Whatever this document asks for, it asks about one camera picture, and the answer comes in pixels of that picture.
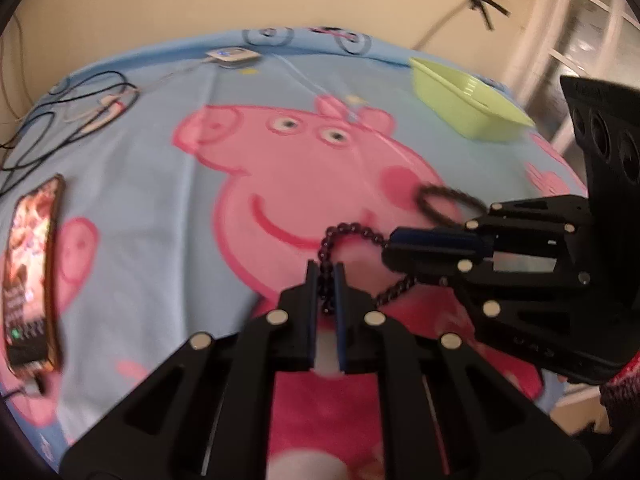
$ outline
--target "light green bin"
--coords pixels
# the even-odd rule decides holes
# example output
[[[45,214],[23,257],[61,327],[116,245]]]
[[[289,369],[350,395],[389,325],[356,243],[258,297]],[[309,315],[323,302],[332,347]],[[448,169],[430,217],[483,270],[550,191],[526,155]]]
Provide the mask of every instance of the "light green bin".
[[[415,94],[459,134],[505,141],[535,127],[526,113],[478,78],[427,59],[409,62]]]

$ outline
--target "pig mouth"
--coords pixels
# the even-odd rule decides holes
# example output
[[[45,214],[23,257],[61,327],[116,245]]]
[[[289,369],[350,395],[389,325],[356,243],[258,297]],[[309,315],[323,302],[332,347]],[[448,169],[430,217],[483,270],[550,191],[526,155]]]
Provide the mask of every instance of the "pig mouth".
[[[262,228],[264,232],[268,235],[277,238],[281,242],[284,242],[292,247],[297,249],[302,249],[306,251],[317,251],[320,248],[322,243],[322,238],[324,237],[324,232],[318,238],[305,238],[300,237],[295,234],[290,233],[289,231],[285,231],[281,227],[278,227],[274,224],[267,215],[264,213],[264,199],[259,195],[251,196],[251,212],[254,216],[256,223]],[[374,227],[375,213],[368,209],[363,210],[362,218],[360,218],[360,223],[367,227]],[[344,240],[341,245],[348,243],[349,241],[357,241],[357,237],[348,237]]]

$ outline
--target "wall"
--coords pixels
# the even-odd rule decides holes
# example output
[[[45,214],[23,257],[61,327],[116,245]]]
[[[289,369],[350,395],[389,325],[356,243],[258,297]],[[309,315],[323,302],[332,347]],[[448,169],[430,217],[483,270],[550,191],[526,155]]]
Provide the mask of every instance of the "wall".
[[[145,44],[228,28],[333,25],[412,46],[433,23],[462,1],[24,0],[17,13],[25,31],[28,88],[38,96],[63,75],[102,57]],[[490,10],[495,32],[484,29],[477,11],[465,9],[425,50],[468,70],[500,79],[534,0],[497,1],[512,16],[506,18]],[[26,102],[16,93],[14,79],[15,22],[10,24],[5,37],[11,47],[6,56],[11,92],[24,112]],[[0,122],[7,117],[1,101]]]

